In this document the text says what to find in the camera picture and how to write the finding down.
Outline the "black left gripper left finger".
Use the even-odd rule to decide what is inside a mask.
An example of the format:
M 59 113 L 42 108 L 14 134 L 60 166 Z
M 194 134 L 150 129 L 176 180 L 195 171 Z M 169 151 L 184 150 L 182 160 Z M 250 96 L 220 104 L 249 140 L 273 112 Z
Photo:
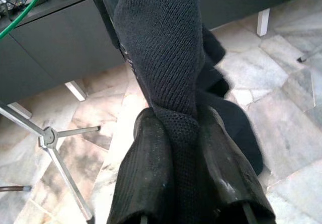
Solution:
M 175 222 L 172 152 L 163 124 L 151 108 L 135 120 L 134 141 L 121 162 L 108 223 Z

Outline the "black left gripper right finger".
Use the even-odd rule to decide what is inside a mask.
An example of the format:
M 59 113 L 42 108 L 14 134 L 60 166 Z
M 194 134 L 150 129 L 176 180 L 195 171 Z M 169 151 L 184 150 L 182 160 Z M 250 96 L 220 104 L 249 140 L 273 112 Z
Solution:
M 211 107 L 198 108 L 198 191 L 207 223 L 274 223 L 250 162 Z

